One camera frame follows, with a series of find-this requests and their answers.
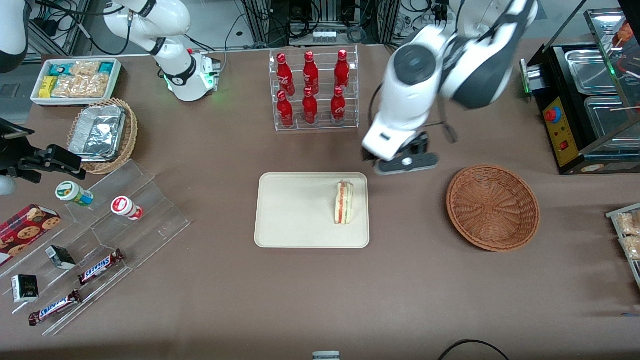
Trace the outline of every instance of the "red button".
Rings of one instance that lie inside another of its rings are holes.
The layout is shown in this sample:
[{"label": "red button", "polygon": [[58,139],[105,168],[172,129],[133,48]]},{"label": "red button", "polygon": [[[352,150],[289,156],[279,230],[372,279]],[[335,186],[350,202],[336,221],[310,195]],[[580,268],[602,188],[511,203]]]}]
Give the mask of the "red button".
[{"label": "red button", "polygon": [[556,117],[557,117],[557,113],[553,109],[547,110],[545,112],[545,120],[546,121],[552,122],[552,121],[554,121],[556,119]]}]

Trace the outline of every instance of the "table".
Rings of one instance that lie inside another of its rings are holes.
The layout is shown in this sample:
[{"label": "table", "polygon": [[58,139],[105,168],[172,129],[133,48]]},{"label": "table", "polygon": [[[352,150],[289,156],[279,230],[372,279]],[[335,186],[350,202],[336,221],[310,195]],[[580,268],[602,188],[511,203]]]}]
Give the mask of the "table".
[{"label": "table", "polygon": [[[523,42],[514,64],[542,42]],[[389,53],[358,51],[361,128],[309,135],[273,129],[268,51],[229,54],[220,90],[193,103],[167,91],[151,57],[121,57],[116,94],[140,122],[133,158],[193,223],[58,336],[43,338],[24,315],[0,311],[0,358],[293,360],[340,350],[344,359],[436,359],[462,338],[489,341],[512,359],[637,358],[640,320],[620,314],[640,311],[640,291],[604,214],[638,202],[640,175],[557,175],[543,121],[516,72],[485,109],[447,103],[460,142],[430,130],[436,169],[376,176],[360,159],[360,139]],[[77,112],[34,106],[31,143],[64,144]],[[528,246],[486,252],[450,223],[447,185],[478,163],[516,172],[538,197],[540,230]],[[369,246],[256,246],[265,172],[365,174]],[[30,202],[62,208],[53,190],[66,179],[21,181],[1,199],[0,218]],[[475,345],[450,359],[473,354],[493,359]]]}]

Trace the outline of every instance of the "acrylic bottle rack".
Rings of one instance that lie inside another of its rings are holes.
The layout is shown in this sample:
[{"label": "acrylic bottle rack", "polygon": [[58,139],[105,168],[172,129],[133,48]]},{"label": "acrylic bottle rack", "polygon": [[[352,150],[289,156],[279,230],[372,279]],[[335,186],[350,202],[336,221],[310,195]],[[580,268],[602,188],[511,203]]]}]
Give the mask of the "acrylic bottle rack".
[{"label": "acrylic bottle rack", "polygon": [[[349,86],[344,89],[344,100],[346,106],[344,109],[344,123],[336,126],[331,118],[331,99],[333,97],[333,89],[335,88],[335,77],[333,71],[338,61],[338,50],[345,49],[347,51],[347,62],[349,63]],[[305,51],[313,51],[316,65],[320,74],[320,92],[316,95],[318,103],[317,122],[309,125],[305,122],[304,109],[302,108],[302,100],[304,99],[303,91],[305,88],[302,70],[305,67]],[[284,53],[287,57],[291,71],[293,72],[293,83],[296,87],[296,93],[288,97],[293,107],[293,127],[286,128],[282,126],[280,117],[278,116],[278,108],[276,107],[278,99],[276,93],[280,89],[278,84],[278,63],[275,58],[279,53]],[[360,124],[358,111],[358,49],[355,46],[342,47],[313,47],[310,49],[281,49],[271,51],[269,53],[269,78],[271,80],[271,102],[273,103],[273,119],[277,131],[289,130],[332,130],[357,128]]]},{"label": "acrylic bottle rack", "polygon": [[[32,244],[30,252],[5,264],[0,274],[0,290],[5,303],[11,306],[16,321],[28,327],[29,314],[79,289],[83,302],[69,311],[53,315],[32,327],[43,336],[54,335],[103,296],[118,281],[140,267],[146,260],[184,230],[190,222],[154,184],[143,168],[129,160],[90,188],[93,202],[87,207],[67,204],[62,211],[62,223]],[[125,195],[145,211],[132,221],[111,212],[111,201]],[[71,270],[53,266],[45,253],[50,245],[66,248],[77,265]],[[80,287],[77,276],[120,249],[125,259],[109,268],[96,280]],[[13,303],[11,277],[17,274],[35,275],[40,297],[34,302]]]}]

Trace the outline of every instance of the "coca-cola bottle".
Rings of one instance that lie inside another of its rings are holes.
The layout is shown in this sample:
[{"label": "coca-cola bottle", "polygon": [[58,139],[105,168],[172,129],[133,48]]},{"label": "coca-cola bottle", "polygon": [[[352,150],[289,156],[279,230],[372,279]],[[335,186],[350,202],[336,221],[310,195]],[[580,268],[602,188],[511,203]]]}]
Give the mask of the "coca-cola bottle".
[{"label": "coca-cola bottle", "polygon": [[333,89],[333,99],[331,99],[331,122],[333,125],[344,124],[344,107],[346,101],[342,96],[342,86],[336,86]]},{"label": "coca-cola bottle", "polygon": [[347,51],[338,51],[338,62],[335,64],[335,86],[349,87],[349,63],[347,62]]},{"label": "coca-cola bottle", "polygon": [[305,98],[302,100],[302,107],[305,109],[305,121],[309,125],[314,125],[317,121],[318,101],[309,86],[305,88]]},{"label": "coca-cola bottle", "polygon": [[276,60],[278,61],[277,75],[280,90],[284,90],[288,96],[293,96],[296,93],[296,87],[293,85],[293,73],[287,64],[287,57],[280,53],[276,56]]},{"label": "coca-cola bottle", "polygon": [[314,95],[320,92],[320,75],[318,66],[314,61],[314,54],[311,51],[305,52],[305,68],[302,70],[305,77],[305,87],[310,87]]},{"label": "coca-cola bottle", "polygon": [[280,116],[280,123],[284,127],[293,126],[293,107],[289,100],[287,100],[287,94],[284,91],[278,91],[278,114]]}]

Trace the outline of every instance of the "basket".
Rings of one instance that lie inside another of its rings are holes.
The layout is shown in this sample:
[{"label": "basket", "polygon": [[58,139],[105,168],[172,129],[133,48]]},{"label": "basket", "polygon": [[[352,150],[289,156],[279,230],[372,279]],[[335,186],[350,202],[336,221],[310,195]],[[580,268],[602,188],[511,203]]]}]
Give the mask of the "basket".
[{"label": "basket", "polygon": [[447,191],[447,211],[470,243],[495,252],[527,245],[540,225],[538,200],[529,186],[495,165],[458,172]]},{"label": "basket", "polygon": [[[126,102],[120,99],[108,99],[96,102],[95,104],[91,104],[89,105],[89,107],[94,108],[98,106],[108,105],[121,106],[126,110],[127,118],[125,119],[124,124],[124,136],[122,138],[122,141],[120,142],[120,154],[118,155],[116,160],[110,163],[82,163],[81,167],[83,169],[95,175],[105,175],[119,169],[122,165],[124,165],[124,163],[129,160],[131,154],[133,153],[133,148],[136,146],[136,136],[138,135],[138,119],[136,119],[136,114],[133,113]],[[74,124],[71,125],[71,131],[69,132],[69,136],[67,137],[67,147],[69,147],[71,138],[76,131],[76,125],[79,118],[80,114],[76,116],[76,121],[74,121]]]}]

